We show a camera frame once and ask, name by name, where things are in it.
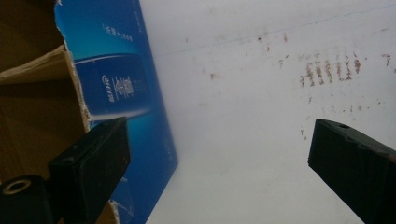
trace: dirty mark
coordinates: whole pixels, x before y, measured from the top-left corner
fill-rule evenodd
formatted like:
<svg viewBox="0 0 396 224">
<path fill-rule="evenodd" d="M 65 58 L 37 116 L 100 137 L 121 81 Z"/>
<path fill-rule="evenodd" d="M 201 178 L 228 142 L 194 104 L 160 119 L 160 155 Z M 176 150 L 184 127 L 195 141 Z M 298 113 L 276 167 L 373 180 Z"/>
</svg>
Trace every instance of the dirty mark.
<svg viewBox="0 0 396 224">
<path fill-rule="evenodd" d="M 320 69 L 320 60 L 318 59 L 319 54 L 317 54 L 316 56 L 317 56 L 317 60 L 315 61 L 315 65 L 316 65 L 317 75 L 319 77 L 319 85 L 323 85 L 324 81 L 323 81 L 323 76 L 321 74 L 321 69 Z"/>
<path fill-rule="evenodd" d="M 301 87 L 303 88 L 305 86 L 305 78 L 303 76 L 301 76 L 300 83 Z"/>
<path fill-rule="evenodd" d="M 387 66 L 388 66 L 389 62 L 390 62 L 390 55 L 389 54 L 383 54 L 382 57 L 387 58 Z"/>
<path fill-rule="evenodd" d="M 330 66 L 329 60 L 326 60 L 324 64 L 325 64 L 326 75 L 329 78 L 330 83 L 332 83 L 332 67 Z"/>
<path fill-rule="evenodd" d="M 355 60 L 355 71 L 356 71 L 356 74 L 358 74 L 359 73 L 359 71 L 361 70 L 361 63 L 359 62 L 359 60 Z"/>
<path fill-rule="evenodd" d="M 283 67 L 283 60 L 279 60 L 279 68 L 282 68 Z"/>
<path fill-rule="evenodd" d="M 350 69 L 349 69 L 349 62 L 346 62 L 346 75 L 347 75 L 346 80 L 352 79 L 352 78 L 350 77 L 350 76 L 352 75 L 352 73 L 350 72 Z"/>
<path fill-rule="evenodd" d="M 311 66 L 313 64 L 312 63 L 308 63 L 306 65 L 306 76 L 309 78 L 309 80 L 311 81 L 311 86 L 315 86 L 315 81 L 314 81 L 314 73 L 312 72 Z"/>
<path fill-rule="evenodd" d="M 216 75 L 216 74 L 214 74 L 214 73 L 210 74 L 210 79 L 214 80 L 214 79 L 216 79 L 216 78 L 221 78 L 221 76 Z"/>
<path fill-rule="evenodd" d="M 337 75 L 338 75 L 338 80 L 344 81 L 344 79 L 341 77 L 341 72 L 342 72 L 341 64 L 340 64 L 340 63 L 337 63 Z"/>
</svg>

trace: black plastic object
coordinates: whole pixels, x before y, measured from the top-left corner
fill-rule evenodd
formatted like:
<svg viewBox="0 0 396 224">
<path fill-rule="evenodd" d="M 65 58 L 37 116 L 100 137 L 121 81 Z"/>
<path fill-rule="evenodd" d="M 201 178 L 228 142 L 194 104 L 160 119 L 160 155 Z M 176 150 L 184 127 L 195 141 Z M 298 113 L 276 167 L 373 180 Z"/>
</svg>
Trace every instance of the black plastic object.
<svg viewBox="0 0 396 224">
<path fill-rule="evenodd" d="M 95 223 L 130 161 L 126 118 L 102 122 L 49 162 L 49 180 L 1 185 L 0 223 Z"/>
<path fill-rule="evenodd" d="M 309 166 L 364 223 L 396 223 L 396 152 L 345 124 L 317 119 Z"/>
<path fill-rule="evenodd" d="M 0 223 L 51 224 L 54 216 L 45 180 L 25 175 L 0 186 Z"/>
</svg>

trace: white wall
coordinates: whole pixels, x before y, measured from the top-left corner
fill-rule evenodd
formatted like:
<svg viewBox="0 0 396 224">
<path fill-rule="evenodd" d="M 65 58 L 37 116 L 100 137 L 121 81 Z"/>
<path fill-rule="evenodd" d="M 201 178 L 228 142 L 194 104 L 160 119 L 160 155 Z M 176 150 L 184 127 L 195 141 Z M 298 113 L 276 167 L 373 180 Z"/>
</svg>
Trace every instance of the white wall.
<svg viewBox="0 0 396 224">
<path fill-rule="evenodd" d="M 316 118 L 396 148 L 396 1 L 141 5 L 180 160 L 148 223 L 361 223 L 307 157 Z"/>
</svg>

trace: screw hole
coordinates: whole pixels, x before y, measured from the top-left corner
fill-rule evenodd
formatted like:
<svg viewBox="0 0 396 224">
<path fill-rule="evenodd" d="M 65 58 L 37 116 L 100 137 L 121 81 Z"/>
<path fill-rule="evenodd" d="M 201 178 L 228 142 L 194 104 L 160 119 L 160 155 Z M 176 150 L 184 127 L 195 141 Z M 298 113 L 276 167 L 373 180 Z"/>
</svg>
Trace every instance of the screw hole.
<svg viewBox="0 0 396 224">
<path fill-rule="evenodd" d="M 17 181 L 14 181 L 13 183 L 7 185 L 3 189 L 3 193 L 6 195 L 16 194 L 16 193 L 23 191 L 24 189 L 29 188 L 29 186 L 31 184 L 32 184 L 32 182 L 28 179 L 17 180 Z"/>
</svg>

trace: blue packaging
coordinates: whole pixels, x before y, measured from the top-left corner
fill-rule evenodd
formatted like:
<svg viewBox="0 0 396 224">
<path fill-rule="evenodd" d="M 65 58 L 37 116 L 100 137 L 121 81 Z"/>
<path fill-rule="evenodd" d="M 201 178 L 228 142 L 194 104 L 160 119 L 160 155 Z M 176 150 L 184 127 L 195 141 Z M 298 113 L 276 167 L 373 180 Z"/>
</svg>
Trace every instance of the blue packaging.
<svg viewBox="0 0 396 224">
<path fill-rule="evenodd" d="M 177 155 L 139 2 L 58 0 L 55 16 L 91 127 L 128 118 L 132 162 L 110 201 L 120 223 L 145 223 Z"/>
</svg>

